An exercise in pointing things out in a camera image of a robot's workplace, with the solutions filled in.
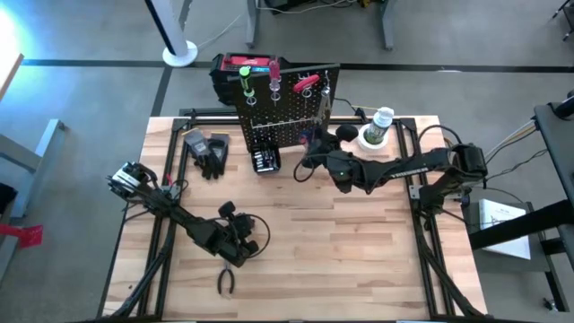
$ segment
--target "concrete floor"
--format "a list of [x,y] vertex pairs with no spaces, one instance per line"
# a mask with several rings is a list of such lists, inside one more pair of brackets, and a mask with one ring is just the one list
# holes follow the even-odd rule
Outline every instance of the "concrete floor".
[[[178,15],[183,0],[175,1]],[[396,49],[381,49],[377,6],[322,9],[301,15],[261,13],[253,52],[291,61],[444,64],[572,65],[572,42],[562,16],[550,21],[561,0],[400,0]],[[221,10],[227,5],[233,10]],[[243,1],[195,0],[187,17],[188,39],[202,43],[244,9]],[[16,21],[27,58],[160,60],[159,32],[140,0],[1,1]],[[199,60],[220,52],[245,52],[245,22],[209,46]],[[162,116],[183,108],[219,107],[204,69],[173,70]],[[122,202],[104,176],[136,160],[144,140],[163,68],[23,66],[0,102],[0,131],[31,147],[50,118],[68,126],[60,159],[26,219],[43,224],[40,247],[16,253],[0,286],[3,322],[61,322],[95,317],[100,304]],[[504,74],[342,71],[337,97],[367,106],[389,106],[401,115],[439,115],[464,141],[490,149],[532,117],[533,107],[562,100],[574,74]],[[335,103],[335,114],[350,114]],[[542,149],[533,135],[500,153],[491,173]],[[17,185],[18,172],[0,164],[0,181]],[[564,198],[548,156],[532,161],[492,185],[535,207]],[[488,198],[511,202],[505,196]],[[574,274],[554,257],[564,291],[574,306]],[[572,314],[548,313],[550,291],[543,274],[480,273],[489,312],[497,318],[571,322]]]

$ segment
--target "wooden tabletop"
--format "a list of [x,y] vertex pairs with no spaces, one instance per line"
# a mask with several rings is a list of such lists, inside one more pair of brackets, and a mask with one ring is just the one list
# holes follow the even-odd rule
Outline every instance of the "wooden tabletop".
[[0,53],[0,100],[4,97],[10,82],[14,78],[24,56],[16,51],[6,50]]
[[[435,116],[415,118],[419,131],[439,123]],[[151,118],[143,143],[140,162],[158,177],[163,173],[172,119]],[[309,181],[298,183],[293,180],[292,171],[302,156],[302,147],[282,149],[283,166],[278,174],[257,176],[239,126],[199,128],[205,136],[212,131],[230,133],[230,153],[225,175],[216,181],[202,179],[193,159],[188,159],[186,179],[190,184],[183,194],[182,205],[194,215],[212,218],[218,216],[221,204],[231,200],[238,212],[263,217],[271,227],[272,238],[259,257],[248,260],[242,268],[233,267],[235,293],[226,299],[216,289],[222,259],[198,248],[185,230],[178,227],[164,319],[429,317],[403,179],[388,182],[370,196],[357,188],[349,194],[340,193],[322,168]],[[376,154],[367,155],[355,142],[342,146],[362,158],[389,161],[399,156],[395,129],[389,130],[389,135],[389,144]],[[181,143],[179,139],[173,178],[177,176]],[[432,129],[422,139],[422,150],[439,146],[444,146],[442,134]],[[428,175],[430,183],[440,176]],[[445,208],[462,216],[455,203],[446,203]],[[127,216],[140,211],[135,207]],[[437,221],[448,274],[468,300],[486,312],[464,224],[446,216],[438,216]],[[125,225],[104,315],[117,309],[142,277],[152,223],[153,216],[149,214]],[[256,227],[255,239],[260,246],[265,242],[263,225]],[[442,309],[436,276],[433,285]],[[154,303],[153,290],[150,309]]]

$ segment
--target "bottle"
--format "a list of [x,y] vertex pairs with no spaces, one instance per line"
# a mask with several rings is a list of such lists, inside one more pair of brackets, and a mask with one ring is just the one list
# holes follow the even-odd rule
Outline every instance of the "bottle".
[[370,123],[369,128],[364,133],[365,140],[369,144],[380,144],[383,142],[385,133],[393,124],[393,117],[395,116],[395,111],[391,108],[382,107],[380,108],[373,121]]

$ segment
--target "pliers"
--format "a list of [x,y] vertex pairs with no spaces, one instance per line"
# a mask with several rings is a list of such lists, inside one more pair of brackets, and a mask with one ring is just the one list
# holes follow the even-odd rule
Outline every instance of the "pliers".
[[235,275],[233,274],[233,272],[230,269],[230,263],[225,260],[224,264],[223,264],[223,270],[219,273],[219,277],[217,278],[217,292],[222,295],[223,293],[223,277],[225,276],[225,273],[230,273],[230,294],[233,294],[233,289],[235,288]]

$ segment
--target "black pegboard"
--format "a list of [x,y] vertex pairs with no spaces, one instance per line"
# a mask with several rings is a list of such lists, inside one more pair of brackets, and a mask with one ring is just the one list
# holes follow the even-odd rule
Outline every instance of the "black pegboard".
[[[237,109],[239,123],[248,150],[251,152],[253,144],[261,142],[272,142],[279,148],[299,145],[300,134],[305,130],[310,131],[315,122],[312,120],[293,121],[312,119],[318,114],[322,99],[321,91],[326,86],[326,74],[330,88],[329,105],[333,106],[339,67],[339,65],[317,65],[281,71],[281,90],[279,90],[281,99],[276,102],[276,105],[271,100],[272,91],[269,89],[268,73],[251,75],[255,98],[257,99],[257,103],[253,107],[247,104],[247,98],[243,94],[239,78],[230,77],[233,103]],[[301,93],[296,93],[293,86],[300,81],[301,77],[308,77],[313,74],[319,75],[319,81],[310,88],[311,96],[307,98],[307,105],[305,105],[305,98]],[[331,111],[328,111],[323,118],[322,127],[324,129],[328,126],[330,118]],[[269,124],[280,123],[283,124],[268,126]]]

